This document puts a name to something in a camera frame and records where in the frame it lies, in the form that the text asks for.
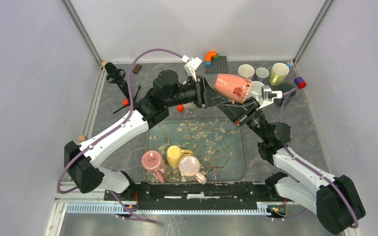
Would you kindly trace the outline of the cream and green mug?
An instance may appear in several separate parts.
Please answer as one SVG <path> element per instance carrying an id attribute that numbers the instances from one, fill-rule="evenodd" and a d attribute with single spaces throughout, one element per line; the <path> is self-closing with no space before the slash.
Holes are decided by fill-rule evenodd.
<path id="1" fill-rule="evenodd" d="M 197 108 L 197 106 L 195 105 L 194 102 L 190 102 L 190 103 L 186 103 L 183 105 L 184 108 L 187 108 L 187 109 L 195 109 Z"/>

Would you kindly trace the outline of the coral mug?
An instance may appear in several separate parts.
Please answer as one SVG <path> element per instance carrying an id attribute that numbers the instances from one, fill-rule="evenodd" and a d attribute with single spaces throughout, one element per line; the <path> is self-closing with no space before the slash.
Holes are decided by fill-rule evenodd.
<path id="1" fill-rule="evenodd" d="M 247 99 L 251 86 L 251 79 L 231 74 L 218 74 L 214 89 L 233 103 L 242 104 Z"/>

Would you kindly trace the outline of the light blue mug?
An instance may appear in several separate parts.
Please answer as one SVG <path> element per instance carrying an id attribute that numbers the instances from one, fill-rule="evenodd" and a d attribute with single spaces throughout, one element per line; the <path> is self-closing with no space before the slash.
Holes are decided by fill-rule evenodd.
<path id="1" fill-rule="evenodd" d="M 264 86 L 264 84 L 260 81 L 252 81 L 249 95 L 254 97 L 254 98 L 257 98 L 257 97 L 261 98 L 263 86 Z"/>

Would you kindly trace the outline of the light pink hexagonal mug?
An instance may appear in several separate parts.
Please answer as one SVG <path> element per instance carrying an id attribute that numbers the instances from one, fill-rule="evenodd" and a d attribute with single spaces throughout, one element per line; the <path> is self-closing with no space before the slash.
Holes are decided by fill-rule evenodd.
<path id="1" fill-rule="evenodd" d="M 243 79 L 252 80 L 255 75 L 255 69 L 249 64 L 242 64 L 238 67 L 237 76 Z"/>

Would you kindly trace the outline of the blue-grey square mug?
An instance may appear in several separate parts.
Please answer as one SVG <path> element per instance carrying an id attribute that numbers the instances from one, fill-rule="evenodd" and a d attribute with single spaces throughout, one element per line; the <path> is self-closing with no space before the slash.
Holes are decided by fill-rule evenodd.
<path id="1" fill-rule="evenodd" d="M 257 81 L 261 81 L 262 83 L 269 77 L 270 72 L 265 67 L 259 67 L 255 70 L 255 77 Z"/>

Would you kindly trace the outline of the dark teal mug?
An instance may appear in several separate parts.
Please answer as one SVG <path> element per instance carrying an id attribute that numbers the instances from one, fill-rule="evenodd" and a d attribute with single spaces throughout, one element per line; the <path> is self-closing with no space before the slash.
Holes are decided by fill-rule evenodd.
<path id="1" fill-rule="evenodd" d="M 285 93 L 293 90 L 293 92 L 289 95 L 289 97 L 293 97 L 296 95 L 296 88 L 293 84 L 288 83 L 288 82 L 282 82 L 277 86 L 277 90 L 280 90 L 283 92 L 283 97 L 281 99 L 275 99 L 275 103 L 279 106 L 282 105 L 284 100 L 287 98 L 287 95 Z"/>

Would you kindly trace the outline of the yellow-green hexagonal mug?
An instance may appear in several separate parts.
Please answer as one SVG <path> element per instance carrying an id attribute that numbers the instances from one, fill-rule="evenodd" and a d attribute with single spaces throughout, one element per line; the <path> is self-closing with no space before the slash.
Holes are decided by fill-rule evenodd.
<path id="1" fill-rule="evenodd" d="M 270 71 L 269 84 L 273 87 L 277 87 L 284 82 L 289 74 L 289 67 L 285 63 L 275 63 Z"/>

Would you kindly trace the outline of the pale pink mug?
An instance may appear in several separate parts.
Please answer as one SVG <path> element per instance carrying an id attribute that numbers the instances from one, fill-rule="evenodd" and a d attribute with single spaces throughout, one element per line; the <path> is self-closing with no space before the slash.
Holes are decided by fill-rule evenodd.
<path id="1" fill-rule="evenodd" d="M 200 172 L 200 161 L 193 155 L 184 156 L 178 164 L 178 169 L 185 182 L 206 184 L 206 177 Z"/>

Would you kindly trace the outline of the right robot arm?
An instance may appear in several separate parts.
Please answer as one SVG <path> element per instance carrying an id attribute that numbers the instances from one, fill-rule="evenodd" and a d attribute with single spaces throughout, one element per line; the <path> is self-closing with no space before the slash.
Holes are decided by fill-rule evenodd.
<path id="1" fill-rule="evenodd" d="M 271 177 L 271 183 L 265 186 L 269 200 L 293 200 L 314 213 L 321 225 L 335 235 L 359 227 L 366 211 L 352 179 L 325 172 L 298 155 L 287 145 L 291 140 L 288 124 L 269 122 L 252 98 L 243 104 L 222 103 L 218 109 L 236 126 L 246 125 L 261 138 L 257 144 L 260 157 L 285 171 Z"/>

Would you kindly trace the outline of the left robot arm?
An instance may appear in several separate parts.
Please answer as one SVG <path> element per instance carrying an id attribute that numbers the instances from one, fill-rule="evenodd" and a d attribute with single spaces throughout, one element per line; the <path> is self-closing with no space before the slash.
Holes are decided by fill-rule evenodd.
<path id="1" fill-rule="evenodd" d="M 101 167 L 104 160 L 167 118 L 170 107 L 194 103 L 198 108 L 208 108 L 225 102 L 227 98 L 213 89 L 204 77 L 188 77 L 180 83 L 175 71 L 164 70 L 123 118 L 80 145 L 70 141 L 64 146 L 64 171 L 75 183 L 74 189 L 83 194 L 100 187 L 116 192 L 122 200 L 130 200 L 135 187 L 125 174 Z"/>

